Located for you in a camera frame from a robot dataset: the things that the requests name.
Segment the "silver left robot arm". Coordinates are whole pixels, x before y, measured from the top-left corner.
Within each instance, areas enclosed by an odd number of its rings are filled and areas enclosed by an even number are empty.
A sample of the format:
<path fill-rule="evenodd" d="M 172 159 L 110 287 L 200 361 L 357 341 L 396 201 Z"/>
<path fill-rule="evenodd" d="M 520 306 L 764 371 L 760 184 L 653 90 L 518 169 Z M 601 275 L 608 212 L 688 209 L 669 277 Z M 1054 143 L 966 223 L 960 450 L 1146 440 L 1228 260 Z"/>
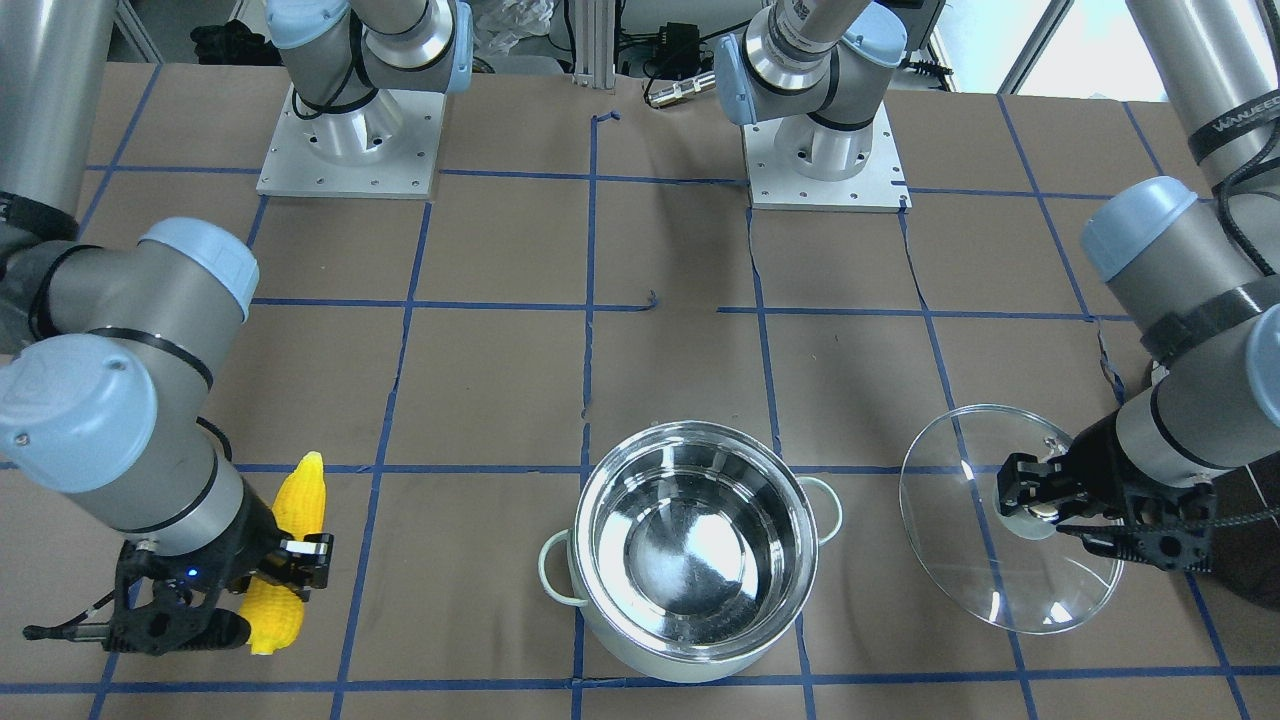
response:
<path fill-rule="evenodd" d="M 1028 539 L 1204 571 L 1213 480 L 1277 451 L 1277 91 L 1226 1 L 1130 1 L 1213 201 L 1158 176 L 1110 199 L 1082 247 L 1166 375 L 1056 456 L 1014 454 L 995 507 Z M 873 1 L 774 1 L 719 37 L 714 77 L 736 126 L 781 120 L 778 149 L 814 181 L 863 167 L 902 22 Z"/>

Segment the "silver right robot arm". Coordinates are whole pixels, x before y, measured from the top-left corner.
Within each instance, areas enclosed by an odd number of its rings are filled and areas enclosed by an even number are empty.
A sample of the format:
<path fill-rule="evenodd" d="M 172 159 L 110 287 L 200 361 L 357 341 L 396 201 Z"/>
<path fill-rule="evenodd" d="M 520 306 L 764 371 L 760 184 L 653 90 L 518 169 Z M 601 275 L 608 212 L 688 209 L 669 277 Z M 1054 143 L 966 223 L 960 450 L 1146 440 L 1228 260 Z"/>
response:
<path fill-rule="evenodd" d="M 3 456 L 124 539 L 106 621 L 92 605 L 23 634 L 270 655 L 328 583 L 323 456 L 306 454 L 265 503 L 200 416 L 259 283 L 243 241 L 188 217 L 127 251 L 79 238 L 115 10 L 3 4 Z"/>

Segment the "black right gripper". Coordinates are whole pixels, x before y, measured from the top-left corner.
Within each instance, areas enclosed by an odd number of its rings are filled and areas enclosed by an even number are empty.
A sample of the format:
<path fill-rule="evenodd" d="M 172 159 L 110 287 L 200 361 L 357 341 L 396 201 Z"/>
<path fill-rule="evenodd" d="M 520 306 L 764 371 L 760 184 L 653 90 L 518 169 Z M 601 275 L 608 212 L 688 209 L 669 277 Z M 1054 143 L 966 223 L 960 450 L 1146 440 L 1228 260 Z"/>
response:
<path fill-rule="evenodd" d="M 93 605 L 111 605 L 105 623 L 92 623 L 83 611 L 54 626 L 28 625 L 24 638 L 151 656 L 239 648 L 248 643 L 250 624 L 220 607 L 221 594 L 246 589 L 259 570 L 260 580 L 308 600 L 328 587 L 333 546 L 333 534 L 292 539 L 271 509 L 248 493 L 230 525 L 201 550 L 163 555 L 156 541 L 124 542 L 113 588 Z"/>

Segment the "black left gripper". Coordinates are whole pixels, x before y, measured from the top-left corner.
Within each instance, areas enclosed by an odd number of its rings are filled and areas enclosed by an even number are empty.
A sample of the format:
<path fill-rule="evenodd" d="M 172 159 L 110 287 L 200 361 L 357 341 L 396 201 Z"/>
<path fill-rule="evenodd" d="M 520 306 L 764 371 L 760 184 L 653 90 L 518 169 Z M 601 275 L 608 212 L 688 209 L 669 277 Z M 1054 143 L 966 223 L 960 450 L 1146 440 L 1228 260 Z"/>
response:
<path fill-rule="evenodd" d="M 1187 525 L 1217 516 L 1213 484 L 1172 487 L 1146 475 L 1123 450 L 1116 425 L 1112 413 L 1088 427 L 1060 461 L 1010 454 L 996 473 L 997 510 L 1004 518 L 1018 515 L 1018 536 L 1025 541 L 1047 541 L 1059 525 L 1060 534 L 1079 538 L 1101 557 L 1164 571 L 1212 571 L 1213 529 Z M 1083 501 L 1075 501 L 1075 480 L 1085 489 Z M 1061 515 L 1101 515 L 1114 524 L 1066 524 Z"/>

